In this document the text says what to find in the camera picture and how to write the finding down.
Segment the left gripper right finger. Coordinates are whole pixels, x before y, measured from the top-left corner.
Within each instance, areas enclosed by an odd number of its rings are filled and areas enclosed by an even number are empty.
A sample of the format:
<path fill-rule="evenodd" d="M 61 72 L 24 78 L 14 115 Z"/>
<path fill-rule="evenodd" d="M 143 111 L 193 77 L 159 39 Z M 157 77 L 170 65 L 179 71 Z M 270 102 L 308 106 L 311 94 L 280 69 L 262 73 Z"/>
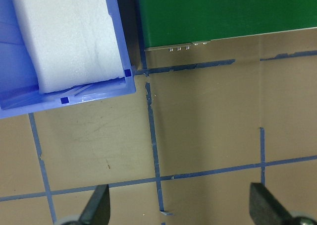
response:
<path fill-rule="evenodd" d="M 293 216 L 262 184 L 252 182 L 249 191 L 249 214 L 255 225 L 288 225 Z"/>

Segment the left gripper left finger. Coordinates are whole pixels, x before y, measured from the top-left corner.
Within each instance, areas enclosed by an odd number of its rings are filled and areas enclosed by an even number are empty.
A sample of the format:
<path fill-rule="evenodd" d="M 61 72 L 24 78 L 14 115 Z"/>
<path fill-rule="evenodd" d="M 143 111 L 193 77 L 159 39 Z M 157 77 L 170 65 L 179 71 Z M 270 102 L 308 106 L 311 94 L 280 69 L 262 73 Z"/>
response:
<path fill-rule="evenodd" d="M 110 220 L 109 185 L 98 185 L 81 213 L 80 225 L 107 225 Z"/>

